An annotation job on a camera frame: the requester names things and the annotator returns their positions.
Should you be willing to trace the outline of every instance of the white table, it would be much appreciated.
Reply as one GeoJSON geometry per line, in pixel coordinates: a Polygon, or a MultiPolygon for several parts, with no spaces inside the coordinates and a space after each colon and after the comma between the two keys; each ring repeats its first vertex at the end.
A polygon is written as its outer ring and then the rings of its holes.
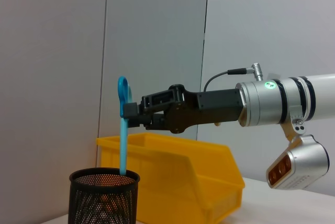
{"type": "MultiPolygon", "coordinates": [[[[335,224],[335,197],[303,190],[274,190],[265,182],[244,181],[242,207],[221,224],[335,224]]],[[[67,222],[66,215],[43,224],[67,222]]]]}

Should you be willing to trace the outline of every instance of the camera lens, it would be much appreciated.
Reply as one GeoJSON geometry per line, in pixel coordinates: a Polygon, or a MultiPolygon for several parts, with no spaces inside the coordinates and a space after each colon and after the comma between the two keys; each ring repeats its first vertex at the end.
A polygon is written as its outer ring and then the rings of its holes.
{"type": "Polygon", "coordinates": [[[289,156],[286,155],[285,158],[283,158],[283,160],[285,161],[286,169],[288,171],[291,170],[291,159],[289,158],[289,156]]]}
{"type": "Polygon", "coordinates": [[[271,177],[273,178],[274,181],[277,180],[277,174],[275,173],[275,171],[272,171],[271,177]]]}
{"type": "Polygon", "coordinates": [[[281,176],[283,176],[286,173],[285,163],[281,161],[278,165],[278,168],[279,168],[279,173],[281,174],[281,176]]]}
{"type": "Polygon", "coordinates": [[[273,185],[276,181],[273,179],[273,177],[271,176],[271,174],[269,174],[269,181],[270,184],[273,185]]]}

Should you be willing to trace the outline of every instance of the blue plastic tool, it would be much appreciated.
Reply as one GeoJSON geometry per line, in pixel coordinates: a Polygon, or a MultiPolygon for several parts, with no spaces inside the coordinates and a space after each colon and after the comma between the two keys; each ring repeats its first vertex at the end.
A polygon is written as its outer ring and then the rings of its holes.
{"type": "Polygon", "coordinates": [[[127,171],[127,144],[128,144],[128,120],[124,119],[124,104],[132,102],[131,89],[127,79],[121,76],[118,80],[117,92],[120,99],[120,175],[126,175],[127,171]]]}

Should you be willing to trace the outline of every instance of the yellow plastic storage bin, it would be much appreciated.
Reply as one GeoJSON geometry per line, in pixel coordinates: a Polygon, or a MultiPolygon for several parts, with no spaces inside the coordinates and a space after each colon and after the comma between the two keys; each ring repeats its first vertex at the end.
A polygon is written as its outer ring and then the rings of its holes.
{"type": "MultiPolygon", "coordinates": [[[[119,167],[119,141],[97,139],[101,167],[119,167]]],[[[241,205],[244,181],[224,145],[129,135],[127,169],[141,177],[137,220],[146,224],[219,223],[241,205]]]]}

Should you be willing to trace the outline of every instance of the metal mesh cup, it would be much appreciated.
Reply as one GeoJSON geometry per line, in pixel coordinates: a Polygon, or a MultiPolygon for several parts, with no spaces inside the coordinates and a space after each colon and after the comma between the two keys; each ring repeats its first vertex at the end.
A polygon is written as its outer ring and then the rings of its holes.
{"type": "Polygon", "coordinates": [[[140,176],[91,168],[70,175],[69,224],[135,224],[140,176]]]}

